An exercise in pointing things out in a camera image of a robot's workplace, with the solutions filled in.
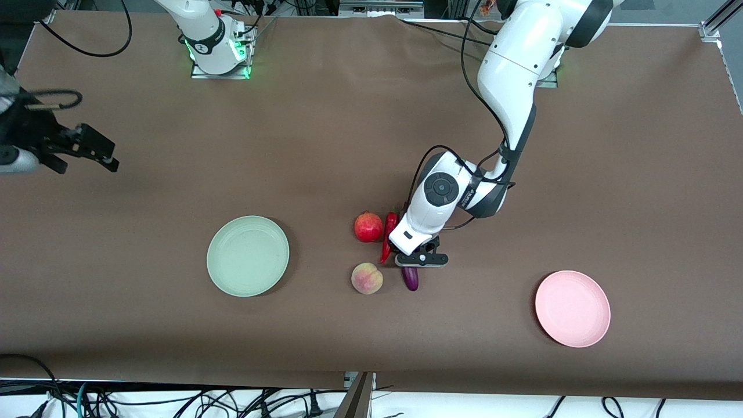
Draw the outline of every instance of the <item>tabletop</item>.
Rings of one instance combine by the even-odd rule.
[[[120,169],[0,179],[0,350],[81,379],[336,387],[375,370],[399,390],[743,398],[743,117],[695,28],[609,27],[568,51],[502,210],[442,233],[449,265],[417,292],[387,266],[365,296],[349,275],[380,245],[354,218],[401,206],[430,146],[478,161],[500,141],[459,41],[390,16],[278,19],[250,80],[191,80],[172,19],[132,21],[116,57],[39,27],[25,51],[22,85],[80,90],[58,120],[112,139]],[[126,36],[120,13],[52,27],[90,51]],[[485,48],[467,47],[473,80]],[[291,259],[271,291],[235,298],[206,252],[250,214],[284,229]],[[562,269],[609,298],[593,347],[536,321],[535,289]]]

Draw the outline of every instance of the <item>purple eggplant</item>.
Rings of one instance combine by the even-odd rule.
[[[418,290],[418,267],[403,267],[403,280],[409,290]]]

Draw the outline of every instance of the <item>white floor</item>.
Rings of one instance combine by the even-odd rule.
[[[306,393],[307,390],[283,390],[273,396]],[[112,398],[119,402],[152,402],[166,399],[180,399],[194,396],[195,391],[179,392],[139,392],[117,393]],[[259,390],[240,390],[234,393],[238,405],[245,406],[260,394]],[[318,396],[319,406],[323,410],[336,408],[342,393],[328,393]],[[372,401],[372,418],[387,418],[403,413],[402,418],[544,418],[547,416],[557,396],[529,396],[529,395],[473,395],[452,393],[412,393],[412,392],[375,392]],[[46,400],[44,395],[16,395],[0,396],[0,417],[15,418],[30,416],[36,408]],[[659,399],[619,398],[618,399],[626,418],[654,418]],[[119,406],[120,418],[167,418],[184,404],[173,402],[164,405],[148,406]],[[195,417],[199,402],[194,402],[183,414],[183,418]],[[271,414],[273,418],[296,416],[304,411],[301,400],[278,409]],[[46,409],[43,418],[61,418],[62,411],[58,401],[52,401]],[[67,416],[74,418],[76,412],[69,408]],[[231,418],[235,413],[225,414],[216,408],[209,409],[203,418]],[[257,418],[253,413],[250,418]],[[670,399],[661,411],[661,418],[739,418],[743,417],[743,402],[732,401],[692,401]],[[555,418],[599,418],[609,415],[604,412],[600,398],[568,396]]]

